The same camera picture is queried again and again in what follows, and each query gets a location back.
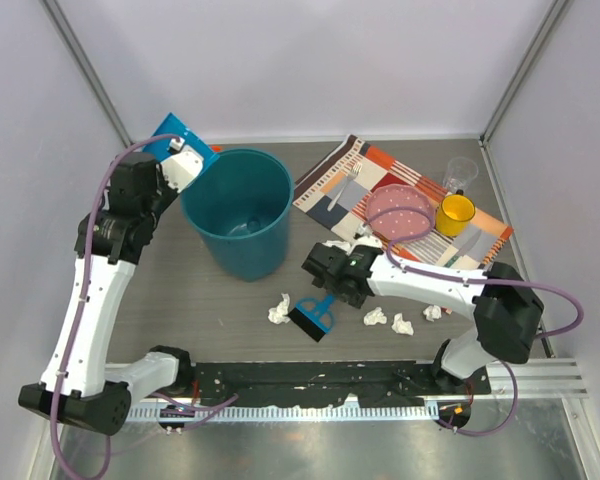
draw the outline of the black mounting plate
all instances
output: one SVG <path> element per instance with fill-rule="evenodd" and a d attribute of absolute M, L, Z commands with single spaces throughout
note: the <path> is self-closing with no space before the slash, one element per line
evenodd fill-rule
<path fill-rule="evenodd" d="M 443 389 L 430 363 L 276 362 L 198 363 L 195 376 L 203 405 L 238 394 L 238 407 L 324 408 L 342 405 L 352 393 L 362 408 L 423 405 L 421 396 L 465 394 L 466 386 Z M 486 368 L 469 379 L 473 393 L 491 393 Z"/>

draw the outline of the white wall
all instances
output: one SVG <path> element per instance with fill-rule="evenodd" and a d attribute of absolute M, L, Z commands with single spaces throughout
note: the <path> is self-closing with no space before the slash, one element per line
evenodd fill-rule
<path fill-rule="evenodd" d="M 62 0 L 135 138 L 482 133 L 550 0 Z"/>
<path fill-rule="evenodd" d="M 40 4 L 0 2 L 0 480 L 25 478 L 44 425 L 18 392 L 60 332 L 111 132 Z"/>
<path fill-rule="evenodd" d="M 492 147 L 533 276 L 584 304 L 582 327 L 552 343 L 577 358 L 600 417 L 600 0 L 573 2 Z M 544 298 L 550 327 L 573 318 Z"/>

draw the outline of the fork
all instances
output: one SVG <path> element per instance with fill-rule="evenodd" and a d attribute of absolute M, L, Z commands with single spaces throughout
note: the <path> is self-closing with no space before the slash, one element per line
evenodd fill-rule
<path fill-rule="evenodd" d="M 327 212 L 330 212 L 331 210 L 333 210 L 333 207 L 336 206 L 336 203 L 338 203 L 338 200 L 344 193 L 347 186 L 351 183 L 352 180 L 354 180 L 358 175 L 360 175 L 361 171 L 362 171 L 362 162 L 354 163 L 353 166 L 351 167 L 351 170 L 349 170 L 349 173 L 347 173 L 347 178 L 345 179 L 344 183 L 342 184 L 342 188 L 340 189 L 338 194 L 335 197 L 333 197 L 333 200 L 331 200 L 331 203 L 329 203 L 329 206 L 327 207 Z"/>

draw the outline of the teal trash bin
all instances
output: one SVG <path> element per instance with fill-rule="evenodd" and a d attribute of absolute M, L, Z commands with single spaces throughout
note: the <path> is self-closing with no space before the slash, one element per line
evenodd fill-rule
<path fill-rule="evenodd" d="M 180 198 L 185 216 L 228 273 L 252 282 L 284 261 L 293 181 L 274 156 L 225 150 Z"/>

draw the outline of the knife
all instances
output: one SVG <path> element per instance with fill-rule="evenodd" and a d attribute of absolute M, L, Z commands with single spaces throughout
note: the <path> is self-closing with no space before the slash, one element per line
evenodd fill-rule
<path fill-rule="evenodd" d="M 478 243 L 480 235 L 482 235 L 482 230 L 478 230 L 476 233 L 474 233 L 473 236 L 458 249 L 458 252 L 453 257 L 451 257 L 451 260 L 444 264 L 444 266 L 446 268 L 450 268 L 454 263 L 458 261 L 460 257 L 464 257 L 467 253 L 469 253 L 469 251 L 473 247 L 475 247 L 476 243 Z"/>

